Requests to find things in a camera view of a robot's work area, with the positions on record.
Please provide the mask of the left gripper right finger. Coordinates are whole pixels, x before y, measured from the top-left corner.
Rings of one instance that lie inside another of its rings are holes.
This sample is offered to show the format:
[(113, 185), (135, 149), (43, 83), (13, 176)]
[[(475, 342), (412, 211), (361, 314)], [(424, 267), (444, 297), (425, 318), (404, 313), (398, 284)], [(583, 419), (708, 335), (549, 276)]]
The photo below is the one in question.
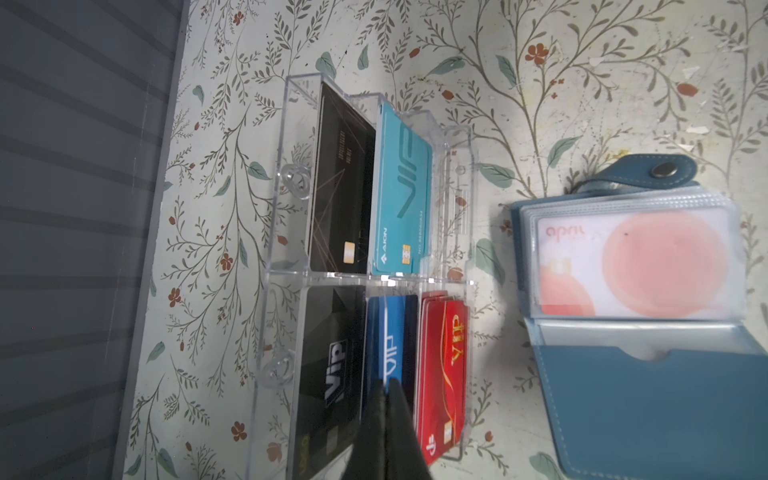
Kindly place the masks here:
[(412, 425), (404, 390), (397, 379), (390, 379), (387, 385), (387, 478), (432, 479)]

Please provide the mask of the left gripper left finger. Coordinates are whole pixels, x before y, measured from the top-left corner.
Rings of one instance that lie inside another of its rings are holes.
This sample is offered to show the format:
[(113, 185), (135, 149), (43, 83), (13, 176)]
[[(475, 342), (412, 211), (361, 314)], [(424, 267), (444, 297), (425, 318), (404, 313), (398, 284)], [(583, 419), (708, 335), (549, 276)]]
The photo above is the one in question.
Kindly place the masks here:
[(384, 480), (386, 478), (387, 393), (377, 380), (361, 420), (343, 480)]

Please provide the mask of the pink white circle card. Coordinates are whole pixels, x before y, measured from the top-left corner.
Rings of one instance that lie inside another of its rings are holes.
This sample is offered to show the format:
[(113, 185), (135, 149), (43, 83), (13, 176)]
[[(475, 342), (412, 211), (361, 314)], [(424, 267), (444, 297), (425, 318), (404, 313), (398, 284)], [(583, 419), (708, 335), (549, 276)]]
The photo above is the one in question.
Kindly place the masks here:
[(536, 218), (532, 306), (544, 316), (733, 320), (743, 261), (725, 207)]

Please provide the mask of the black VIP card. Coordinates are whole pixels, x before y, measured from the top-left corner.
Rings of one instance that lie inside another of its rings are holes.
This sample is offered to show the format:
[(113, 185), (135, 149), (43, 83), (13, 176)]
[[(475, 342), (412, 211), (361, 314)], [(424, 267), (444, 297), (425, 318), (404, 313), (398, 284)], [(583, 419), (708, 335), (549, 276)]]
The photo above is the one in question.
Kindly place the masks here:
[(312, 479), (354, 441), (362, 402), (366, 288), (306, 292), (287, 477)]

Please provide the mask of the red VIP card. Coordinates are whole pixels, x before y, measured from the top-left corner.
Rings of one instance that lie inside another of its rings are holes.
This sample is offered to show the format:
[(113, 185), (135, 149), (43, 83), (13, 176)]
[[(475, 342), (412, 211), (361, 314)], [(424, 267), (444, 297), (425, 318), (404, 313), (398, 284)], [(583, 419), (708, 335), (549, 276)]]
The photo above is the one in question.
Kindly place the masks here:
[(469, 334), (463, 300), (445, 291), (426, 294), (417, 358), (416, 433), (427, 465), (462, 441)]

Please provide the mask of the blue VIP card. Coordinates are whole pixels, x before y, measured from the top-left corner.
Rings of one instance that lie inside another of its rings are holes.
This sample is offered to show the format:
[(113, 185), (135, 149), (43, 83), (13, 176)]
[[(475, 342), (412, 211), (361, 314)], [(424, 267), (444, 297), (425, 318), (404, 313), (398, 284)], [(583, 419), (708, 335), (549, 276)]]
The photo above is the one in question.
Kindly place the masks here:
[(417, 295), (376, 296), (367, 301), (364, 396), (376, 381), (385, 387), (400, 382), (410, 412), (414, 412), (419, 327)]

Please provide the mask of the teal VIP card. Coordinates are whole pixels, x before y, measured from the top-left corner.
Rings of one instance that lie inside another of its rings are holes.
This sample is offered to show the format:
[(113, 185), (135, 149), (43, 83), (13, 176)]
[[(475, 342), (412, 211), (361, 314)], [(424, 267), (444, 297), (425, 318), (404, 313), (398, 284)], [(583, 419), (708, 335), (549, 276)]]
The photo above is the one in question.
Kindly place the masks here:
[(387, 103), (379, 109), (377, 144), (372, 273), (418, 274), (428, 249), (433, 149)]

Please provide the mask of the black plain card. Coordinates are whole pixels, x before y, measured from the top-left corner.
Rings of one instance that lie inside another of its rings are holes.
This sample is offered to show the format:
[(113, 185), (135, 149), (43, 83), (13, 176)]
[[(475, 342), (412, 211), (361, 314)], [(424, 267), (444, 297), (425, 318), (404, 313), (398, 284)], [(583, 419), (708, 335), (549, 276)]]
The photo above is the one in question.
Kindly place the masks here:
[(313, 271), (367, 272), (375, 140), (370, 122), (323, 84), (309, 237)]

